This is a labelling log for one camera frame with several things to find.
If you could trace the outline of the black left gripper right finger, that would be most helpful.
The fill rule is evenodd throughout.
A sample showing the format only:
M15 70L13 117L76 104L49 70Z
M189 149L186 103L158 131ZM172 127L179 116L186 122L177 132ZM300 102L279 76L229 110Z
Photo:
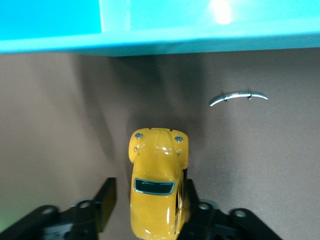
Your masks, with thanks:
M280 240L281 237L246 208L223 213L217 204L198 197L192 179L183 183L188 218L179 240Z

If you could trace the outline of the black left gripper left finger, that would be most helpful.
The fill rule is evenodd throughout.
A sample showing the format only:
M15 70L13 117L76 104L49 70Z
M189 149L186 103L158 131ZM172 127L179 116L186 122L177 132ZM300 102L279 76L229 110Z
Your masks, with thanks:
M117 200L116 178L109 177L92 199L60 211L43 205L0 233L2 240L98 240Z

